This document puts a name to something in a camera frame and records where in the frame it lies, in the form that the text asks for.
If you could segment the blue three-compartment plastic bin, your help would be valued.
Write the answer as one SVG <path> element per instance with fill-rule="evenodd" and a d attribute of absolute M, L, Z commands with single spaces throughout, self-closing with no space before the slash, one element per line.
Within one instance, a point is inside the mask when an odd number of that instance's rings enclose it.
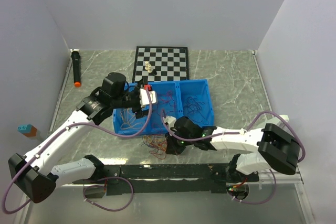
<path fill-rule="evenodd" d="M 160 112 L 180 118 L 188 117 L 195 124 L 214 125 L 215 116 L 207 80 L 185 80 L 150 82 L 157 93 L 158 103 L 153 105 L 150 122 L 142 135 L 164 134 L 167 130 L 160 120 Z M 146 117 L 136 119 L 131 109 L 115 109 L 113 112 L 114 131 L 122 135 L 136 133 L 146 122 Z"/>

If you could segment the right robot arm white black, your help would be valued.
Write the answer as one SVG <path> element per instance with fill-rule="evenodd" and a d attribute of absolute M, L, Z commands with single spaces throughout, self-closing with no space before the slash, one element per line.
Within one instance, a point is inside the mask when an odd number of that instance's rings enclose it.
<path fill-rule="evenodd" d="M 188 145 L 203 151 L 239 151 L 231 160 L 229 168 L 229 175 L 235 181 L 267 169 L 285 175 L 296 173 L 300 144 L 294 136 L 282 129 L 289 122 L 287 115 L 280 115 L 252 130 L 200 127 L 185 116 L 176 119 L 166 115 L 161 120 L 168 130 L 168 154 L 178 155 Z"/>

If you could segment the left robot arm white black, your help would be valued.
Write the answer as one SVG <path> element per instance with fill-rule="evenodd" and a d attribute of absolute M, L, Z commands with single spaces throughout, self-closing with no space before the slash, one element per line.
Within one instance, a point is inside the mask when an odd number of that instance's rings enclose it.
<path fill-rule="evenodd" d="M 98 183 L 103 179 L 104 164 L 93 155 L 61 166 L 57 162 L 85 134 L 94 128 L 101 130 L 100 124 L 115 109 L 131 109 L 136 118 L 149 120 L 152 110 L 145 107 L 153 107 L 157 101 L 157 94 L 147 81 L 138 81 L 131 90 L 123 74 L 109 73 L 52 135 L 25 155 L 9 158 L 11 184 L 30 201 L 40 203 L 64 184 L 80 179 Z"/>

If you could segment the cream chess piece front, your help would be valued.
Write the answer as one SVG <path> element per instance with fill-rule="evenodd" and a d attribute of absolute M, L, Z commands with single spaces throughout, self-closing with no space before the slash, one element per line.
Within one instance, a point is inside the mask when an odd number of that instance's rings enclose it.
<path fill-rule="evenodd" d="M 152 71 L 153 71 L 152 66 L 150 64 L 147 65 L 146 70 L 148 71 L 148 73 L 152 73 Z"/>

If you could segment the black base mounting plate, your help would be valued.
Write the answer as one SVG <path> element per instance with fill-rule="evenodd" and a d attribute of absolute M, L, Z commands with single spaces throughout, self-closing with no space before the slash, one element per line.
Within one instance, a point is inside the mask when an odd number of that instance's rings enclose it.
<path fill-rule="evenodd" d="M 250 175 L 229 172 L 229 165 L 221 163 L 106 165 L 101 177 L 125 178 L 136 194 L 197 191 L 225 194 L 227 185 L 259 181 L 257 172 Z"/>

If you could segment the black white chessboard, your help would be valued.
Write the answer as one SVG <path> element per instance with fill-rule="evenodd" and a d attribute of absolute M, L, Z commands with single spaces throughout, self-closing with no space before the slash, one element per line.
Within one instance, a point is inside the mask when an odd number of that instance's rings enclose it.
<path fill-rule="evenodd" d="M 148 61 L 157 71 L 153 76 L 146 70 Z M 137 46 L 132 81 L 147 77 L 149 82 L 183 81 L 190 78 L 187 47 Z"/>

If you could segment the black marker orange cap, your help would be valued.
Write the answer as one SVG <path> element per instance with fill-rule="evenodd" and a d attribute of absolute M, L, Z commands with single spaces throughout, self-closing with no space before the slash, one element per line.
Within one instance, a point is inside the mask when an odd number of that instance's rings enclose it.
<path fill-rule="evenodd" d="M 81 56 L 78 50 L 71 51 L 74 86 L 81 87 Z"/>

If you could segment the blue brown toy block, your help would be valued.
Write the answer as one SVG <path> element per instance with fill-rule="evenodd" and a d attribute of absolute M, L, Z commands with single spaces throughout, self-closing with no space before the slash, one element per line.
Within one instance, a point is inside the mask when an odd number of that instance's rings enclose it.
<path fill-rule="evenodd" d="M 31 124 L 23 124 L 17 127 L 17 131 L 32 140 L 42 141 L 40 131 Z"/>

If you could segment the white grey stand device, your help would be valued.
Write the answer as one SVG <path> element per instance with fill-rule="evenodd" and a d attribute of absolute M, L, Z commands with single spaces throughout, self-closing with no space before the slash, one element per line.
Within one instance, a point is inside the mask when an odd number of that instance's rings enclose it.
<path fill-rule="evenodd" d="M 285 123 L 289 122 L 289 117 L 288 115 L 279 115 L 279 116 L 274 116 L 272 118 L 273 124 L 277 125 L 280 128 L 283 128 L 285 126 Z"/>

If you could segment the aluminium frame rail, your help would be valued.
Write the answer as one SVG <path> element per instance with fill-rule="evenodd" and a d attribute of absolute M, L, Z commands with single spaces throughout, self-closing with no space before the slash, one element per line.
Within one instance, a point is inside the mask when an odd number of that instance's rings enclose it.
<path fill-rule="evenodd" d="M 65 185 L 46 200 L 28 204 L 15 223 L 312 223 L 301 205 L 299 176 L 263 172 L 248 183 L 243 202 L 226 192 L 139 193 L 112 182 L 96 205 L 85 203 L 83 184 Z"/>

